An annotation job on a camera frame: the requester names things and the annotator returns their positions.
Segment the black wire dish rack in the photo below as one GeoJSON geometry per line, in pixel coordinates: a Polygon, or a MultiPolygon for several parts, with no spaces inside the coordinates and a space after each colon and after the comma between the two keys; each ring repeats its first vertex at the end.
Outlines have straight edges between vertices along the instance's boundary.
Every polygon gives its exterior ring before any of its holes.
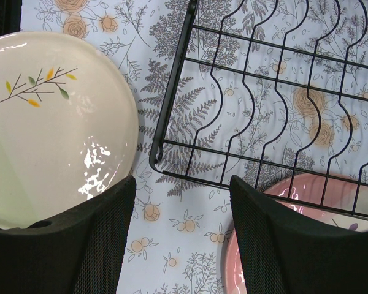
{"type": "Polygon", "coordinates": [[[368,1],[169,1],[183,20],[150,151],[179,196],[238,176],[368,188],[368,1]]]}

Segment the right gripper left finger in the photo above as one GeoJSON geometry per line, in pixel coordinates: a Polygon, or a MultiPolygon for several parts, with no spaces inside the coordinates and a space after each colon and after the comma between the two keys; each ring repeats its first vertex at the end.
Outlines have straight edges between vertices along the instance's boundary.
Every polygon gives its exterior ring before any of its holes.
{"type": "Polygon", "coordinates": [[[135,196],[127,176],[28,228],[0,230],[0,293],[115,293],[135,196]]]}

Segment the cream green plate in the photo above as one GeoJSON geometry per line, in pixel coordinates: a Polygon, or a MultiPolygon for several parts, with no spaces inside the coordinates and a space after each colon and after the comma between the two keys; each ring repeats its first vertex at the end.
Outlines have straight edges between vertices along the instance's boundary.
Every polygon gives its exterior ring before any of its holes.
{"type": "Polygon", "coordinates": [[[84,40],[0,37],[0,228],[25,228],[125,178],[138,141],[131,90],[84,40]]]}

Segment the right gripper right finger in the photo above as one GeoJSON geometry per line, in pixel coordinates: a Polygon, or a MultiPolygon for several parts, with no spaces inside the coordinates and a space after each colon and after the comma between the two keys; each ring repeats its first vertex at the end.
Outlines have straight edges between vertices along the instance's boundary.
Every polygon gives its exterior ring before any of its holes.
{"type": "Polygon", "coordinates": [[[229,191],[248,293],[368,293],[368,231],[301,215],[238,176],[229,191]]]}

